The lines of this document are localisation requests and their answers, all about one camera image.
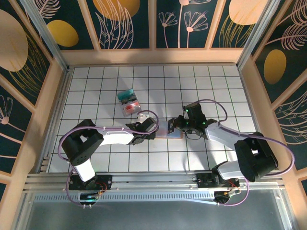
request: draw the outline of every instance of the metal grating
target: metal grating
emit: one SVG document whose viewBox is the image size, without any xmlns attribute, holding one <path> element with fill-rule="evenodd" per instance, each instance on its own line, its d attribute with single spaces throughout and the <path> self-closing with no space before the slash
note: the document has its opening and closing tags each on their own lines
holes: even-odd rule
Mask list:
<svg viewBox="0 0 307 230">
<path fill-rule="evenodd" d="M 71 195 L 75 201 L 78 200 L 78 195 Z M 140 192 L 140 193 L 112 193 L 104 194 L 99 198 L 99 202 L 128 202 L 128 201 L 173 201 L 186 199 L 214 199 L 212 191 L 188 191 L 188 192 Z M 37 194 L 35 202 L 69 202 L 66 194 Z"/>
</svg>

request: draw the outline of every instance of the yellow circle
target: yellow circle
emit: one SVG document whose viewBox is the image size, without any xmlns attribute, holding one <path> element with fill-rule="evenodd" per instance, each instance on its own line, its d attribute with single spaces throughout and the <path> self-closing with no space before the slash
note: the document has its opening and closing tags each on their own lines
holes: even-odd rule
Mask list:
<svg viewBox="0 0 307 230">
<path fill-rule="evenodd" d="M 125 19 L 125 16 L 120 14 L 118 2 L 123 9 L 128 10 L 130 17 L 139 11 L 140 0 L 93 0 L 95 7 L 104 17 L 115 21 Z"/>
<path fill-rule="evenodd" d="M 283 76 L 286 69 L 287 59 L 283 51 L 272 50 L 264 62 L 264 78 L 268 84 L 276 84 Z"/>
<path fill-rule="evenodd" d="M 252 25 L 255 24 L 267 0 L 231 0 L 229 4 L 229 17 L 239 25 Z"/>
<path fill-rule="evenodd" d="M 8 71 L 21 70 L 28 58 L 28 41 L 20 23 L 0 10 L 0 66 Z"/>
<path fill-rule="evenodd" d="M 49 22 L 47 27 L 56 43 L 61 46 L 71 47 L 79 41 L 76 30 L 65 21 L 54 20 Z"/>
</svg>

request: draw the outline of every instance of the small box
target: small box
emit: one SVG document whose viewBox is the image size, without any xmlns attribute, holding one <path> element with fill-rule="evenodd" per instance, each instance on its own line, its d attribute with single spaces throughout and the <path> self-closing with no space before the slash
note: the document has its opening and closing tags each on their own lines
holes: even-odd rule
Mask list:
<svg viewBox="0 0 307 230">
<path fill-rule="evenodd" d="M 140 103 L 133 89 L 119 92 L 117 97 L 124 116 L 128 116 L 141 111 Z"/>
</svg>

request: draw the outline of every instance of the white tile floor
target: white tile floor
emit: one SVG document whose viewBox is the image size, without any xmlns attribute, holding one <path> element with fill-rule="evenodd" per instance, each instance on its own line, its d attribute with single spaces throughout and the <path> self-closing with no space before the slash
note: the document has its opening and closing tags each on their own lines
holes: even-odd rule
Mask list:
<svg viewBox="0 0 307 230">
<path fill-rule="evenodd" d="M 214 99 L 226 108 L 224 125 L 253 132 L 242 82 L 235 66 L 127 66 L 75 68 L 68 97 L 51 152 L 50 173 L 67 172 L 69 165 L 56 154 L 59 139 L 83 119 L 98 126 L 123 126 L 136 116 L 124 117 L 117 93 L 133 88 L 142 109 L 155 111 L 168 120 L 182 114 L 182 105 Z M 213 103 L 201 103 L 207 118 L 222 119 Z M 236 153 L 217 142 L 199 139 L 156 139 L 136 146 L 101 146 L 91 157 L 96 172 L 143 172 L 208 170 L 223 161 L 236 160 Z"/>
</svg>

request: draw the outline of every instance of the wall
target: wall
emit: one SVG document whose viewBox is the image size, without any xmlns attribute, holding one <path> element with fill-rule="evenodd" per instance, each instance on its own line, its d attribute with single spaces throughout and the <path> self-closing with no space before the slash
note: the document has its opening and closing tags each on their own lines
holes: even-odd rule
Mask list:
<svg viewBox="0 0 307 230">
<path fill-rule="evenodd" d="M 283 0 L 242 73 L 260 129 L 288 145 L 295 166 L 283 176 L 301 229 L 307 229 L 307 1 Z M 285 169 L 289 153 L 272 145 Z"/>
<path fill-rule="evenodd" d="M 10 229 L 62 70 L 15 1 L 1 1 L 0 30 L 0 229 Z"/>
<path fill-rule="evenodd" d="M 267 0 L 44 2 L 35 1 L 68 64 L 88 65 L 234 63 Z"/>
</svg>

